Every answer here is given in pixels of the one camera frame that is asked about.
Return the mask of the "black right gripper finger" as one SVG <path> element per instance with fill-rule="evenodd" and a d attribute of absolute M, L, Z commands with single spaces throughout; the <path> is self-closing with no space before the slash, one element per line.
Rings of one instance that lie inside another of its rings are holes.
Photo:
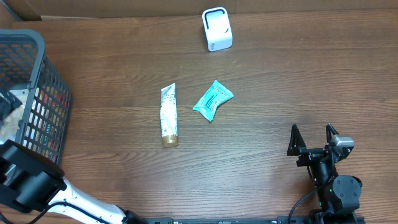
<path fill-rule="evenodd" d="M 301 154 L 301 151 L 306 148 L 307 147 L 302 138 L 302 135 L 297 125 L 294 124 L 290 132 L 290 142 L 287 149 L 287 156 L 299 156 Z"/>
<path fill-rule="evenodd" d="M 339 132 L 332 126 L 331 123 L 326 125 L 326 142 L 332 144 L 335 142 L 335 137 L 339 135 Z"/>

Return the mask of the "teal wipes packet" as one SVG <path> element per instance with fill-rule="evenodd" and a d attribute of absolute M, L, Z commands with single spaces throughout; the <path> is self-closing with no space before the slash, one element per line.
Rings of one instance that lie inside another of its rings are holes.
<path fill-rule="evenodd" d="M 205 94 L 198 100 L 193 107 L 193 111 L 198 111 L 201 115 L 212 122 L 217 108 L 223 103 L 234 97 L 233 93 L 215 80 Z"/>

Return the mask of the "white Pantene tube gold cap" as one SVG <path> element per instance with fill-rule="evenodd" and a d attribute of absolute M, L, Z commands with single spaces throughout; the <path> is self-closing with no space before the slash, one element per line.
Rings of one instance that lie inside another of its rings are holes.
<path fill-rule="evenodd" d="M 163 146 L 178 146 L 177 98 L 174 83 L 161 89 L 160 125 Z"/>

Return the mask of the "clear beige zip pouch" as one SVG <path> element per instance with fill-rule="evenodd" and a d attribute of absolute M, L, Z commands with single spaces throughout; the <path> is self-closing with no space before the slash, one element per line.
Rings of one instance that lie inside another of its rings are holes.
<path fill-rule="evenodd" d="M 1 120 L 1 144 L 4 144 L 7 140 L 16 139 L 17 132 L 20 129 L 19 123 L 23 117 L 25 104 L 29 94 L 28 89 L 10 90 L 10 92 L 15 95 L 22 104 L 4 120 Z"/>

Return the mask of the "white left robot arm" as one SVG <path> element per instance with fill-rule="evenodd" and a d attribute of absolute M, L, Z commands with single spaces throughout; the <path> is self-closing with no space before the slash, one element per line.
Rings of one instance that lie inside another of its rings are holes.
<path fill-rule="evenodd" d="M 82 223 L 145 223 L 130 210 L 74 187 L 50 159 L 8 139 L 1 144 L 1 203 L 22 213 L 59 213 Z"/>

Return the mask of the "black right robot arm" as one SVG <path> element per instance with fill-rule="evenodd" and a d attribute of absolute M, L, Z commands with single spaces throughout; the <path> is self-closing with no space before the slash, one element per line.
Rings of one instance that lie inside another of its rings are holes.
<path fill-rule="evenodd" d="M 360 207 L 362 181 L 352 175 L 339 175 L 336 163 L 346 159 L 354 148 L 350 136 L 341 135 L 331 124 L 326 125 L 326 144 L 322 148 L 308 148 L 297 127 L 290 132 L 288 156 L 298 158 L 296 165 L 306 167 L 315 189 L 303 196 L 290 210 L 291 222 L 295 209 L 304 200 L 317 194 L 320 208 L 312 210 L 305 223 L 361 223 L 355 215 Z"/>

